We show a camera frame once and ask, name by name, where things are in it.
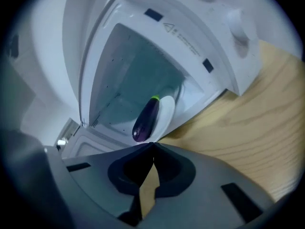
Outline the light wooden table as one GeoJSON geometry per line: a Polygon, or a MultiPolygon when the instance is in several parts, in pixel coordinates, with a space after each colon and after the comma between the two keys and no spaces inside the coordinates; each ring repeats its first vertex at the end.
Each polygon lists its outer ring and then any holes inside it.
{"type": "Polygon", "coordinates": [[[278,201],[305,165],[305,62],[265,41],[260,52],[246,93],[224,93],[161,142],[227,162],[278,201]]]}

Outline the white microwave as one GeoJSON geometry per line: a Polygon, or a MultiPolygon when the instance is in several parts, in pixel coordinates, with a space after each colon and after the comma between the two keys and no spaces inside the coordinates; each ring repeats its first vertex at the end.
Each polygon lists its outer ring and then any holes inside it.
{"type": "Polygon", "coordinates": [[[63,158],[136,145],[132,128],[154,95],[175,100],[165,136],[223,91],[242,95],[262,67],[239,0],[36,0],[32,33],[44,75],[79,122],[57,142],[63,158]]]}

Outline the purple eggplant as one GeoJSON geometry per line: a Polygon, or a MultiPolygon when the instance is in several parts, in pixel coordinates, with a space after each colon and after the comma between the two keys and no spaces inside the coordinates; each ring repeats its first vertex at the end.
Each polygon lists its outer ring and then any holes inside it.
{"type": "Polygon", "coordinates": [[[158,95],[152,96],[139,114],[132,129],[134,141],[143,142],[150,137],[158,115],[159,102],[158,95]]]}

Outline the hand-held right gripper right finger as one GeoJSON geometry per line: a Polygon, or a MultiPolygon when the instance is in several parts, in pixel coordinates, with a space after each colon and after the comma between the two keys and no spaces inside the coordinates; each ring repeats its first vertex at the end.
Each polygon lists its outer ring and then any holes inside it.
{"type": "Polygon", "coordinates": [[[163,147],[189,159],[196,174],[192,184],[178,196],[157,198],[140,222],[140,229],[236,229],[245,225],[222,189],[227,184],[235,184],[262,212],[274,205],[261,186],[226,162],[176,146],[163,147]]]}

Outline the white round plate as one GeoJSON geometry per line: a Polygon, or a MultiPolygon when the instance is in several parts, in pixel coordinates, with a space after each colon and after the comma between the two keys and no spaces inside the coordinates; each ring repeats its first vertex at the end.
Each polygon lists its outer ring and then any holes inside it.
{"type": "Polygon", "coordinates": [[[157,142],[165,134],[175,112],[175,100],[171,96],[165,96],[159,101],[159,111],[156,122],[148,142],[157,142]]]}

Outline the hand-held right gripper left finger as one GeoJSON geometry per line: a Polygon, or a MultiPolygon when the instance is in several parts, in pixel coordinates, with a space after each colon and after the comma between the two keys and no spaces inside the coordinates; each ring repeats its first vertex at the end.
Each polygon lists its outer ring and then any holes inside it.
{"type": "Polygon", "coordinates": [[[142,220],[140,187],[153,166],[150,144],[64,159],[84,193],[113,217],[131,226],[142,220]]]}

